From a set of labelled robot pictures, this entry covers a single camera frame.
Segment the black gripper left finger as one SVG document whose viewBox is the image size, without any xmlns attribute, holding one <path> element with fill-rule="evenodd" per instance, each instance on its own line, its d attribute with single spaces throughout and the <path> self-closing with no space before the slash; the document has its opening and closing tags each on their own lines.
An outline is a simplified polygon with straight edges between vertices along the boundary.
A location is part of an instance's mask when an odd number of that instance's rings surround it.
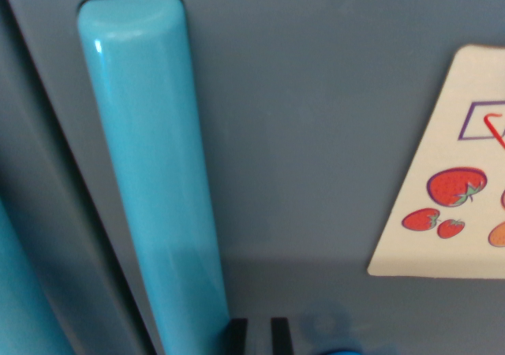
<svg viewBox="0 0 505 355">
<path fill-rule="evenodd" d="M 231 319 L 226 327 L 225 355 L 245 355 L 248 320 L 246 318 Z"/>
</svg>

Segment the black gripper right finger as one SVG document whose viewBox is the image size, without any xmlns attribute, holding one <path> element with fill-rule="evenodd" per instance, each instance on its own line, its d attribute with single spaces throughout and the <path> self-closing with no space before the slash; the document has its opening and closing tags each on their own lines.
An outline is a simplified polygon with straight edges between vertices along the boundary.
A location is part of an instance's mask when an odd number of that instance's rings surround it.
<svg viewBox="0 0 505 355">
<path fill-rule="evenodd" d="M 286 317 L 271 318 L 271 345 L 273 355 L 293 355 L 290 325 Z"/>
</svg>

